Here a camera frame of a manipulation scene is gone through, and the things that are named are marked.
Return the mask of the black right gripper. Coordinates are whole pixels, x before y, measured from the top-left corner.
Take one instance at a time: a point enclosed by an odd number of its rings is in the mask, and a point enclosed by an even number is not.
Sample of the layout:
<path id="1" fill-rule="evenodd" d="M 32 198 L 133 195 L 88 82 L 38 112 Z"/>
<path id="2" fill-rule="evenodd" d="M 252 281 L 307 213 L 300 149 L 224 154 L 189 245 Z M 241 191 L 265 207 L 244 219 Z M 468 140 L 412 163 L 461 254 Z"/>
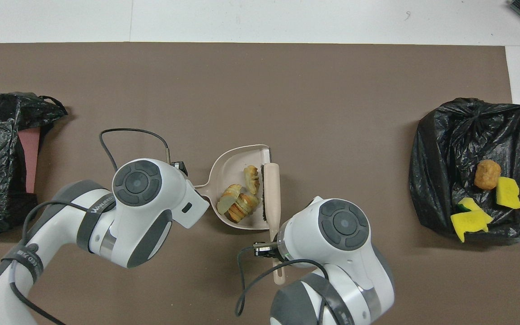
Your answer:
<path id="1" fill-rule="evenodd" d="M 278 258 L 280 255 L 276 242 L 255 242 L 254 256 L 264 258 Z"/>

